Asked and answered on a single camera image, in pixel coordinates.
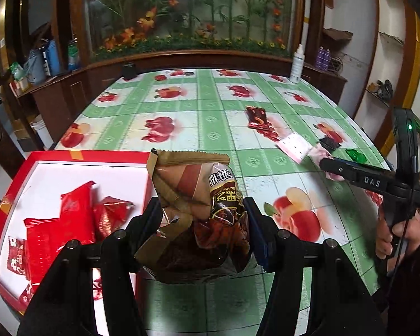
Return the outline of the person right hand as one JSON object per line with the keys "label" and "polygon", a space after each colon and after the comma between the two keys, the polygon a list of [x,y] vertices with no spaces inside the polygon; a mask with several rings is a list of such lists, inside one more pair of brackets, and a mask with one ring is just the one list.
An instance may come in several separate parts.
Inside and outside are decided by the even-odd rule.
{"label": "person right hand", "polygon": [[[376,226],[375,236],[375,254],[381,260],[385,260],[386,271],[392,272],[397,263],[400,263],[404,257],[414,253],[420,246],[420,211],[417,210],[414,217],[409,222],[402,221],[393,226],[390,230],[386,220],[382,206],[378,210],[379,217]],[[407,241],[407,249],[405,253],[401,253],[399,259],[391,256],[393,245],[391,242],[394,238],[404,238]]]}

